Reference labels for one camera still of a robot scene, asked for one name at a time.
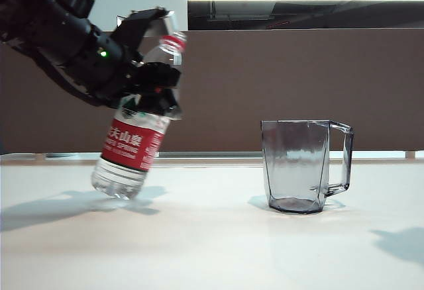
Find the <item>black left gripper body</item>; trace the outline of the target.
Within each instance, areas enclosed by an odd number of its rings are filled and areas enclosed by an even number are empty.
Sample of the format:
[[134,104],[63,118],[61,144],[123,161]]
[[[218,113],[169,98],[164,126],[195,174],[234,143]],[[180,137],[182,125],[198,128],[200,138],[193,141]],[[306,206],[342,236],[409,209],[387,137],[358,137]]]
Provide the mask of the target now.
[[93,106],[117,106],[131,90],[136,64],[141,61],[141,35],[123,25],[107,34],[88,21],[71,28],[76,51],[71,57],[71,94]]

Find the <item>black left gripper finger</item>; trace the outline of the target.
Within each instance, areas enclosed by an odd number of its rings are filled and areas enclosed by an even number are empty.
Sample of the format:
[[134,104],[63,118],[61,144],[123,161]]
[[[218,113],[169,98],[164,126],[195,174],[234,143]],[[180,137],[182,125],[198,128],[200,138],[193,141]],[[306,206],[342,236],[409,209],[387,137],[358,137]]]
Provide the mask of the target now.
[[149,62],[137,69],[134,94],[140,95],[135,109],[172,120],[182,118],[176,90],[181,72],[169,64]]

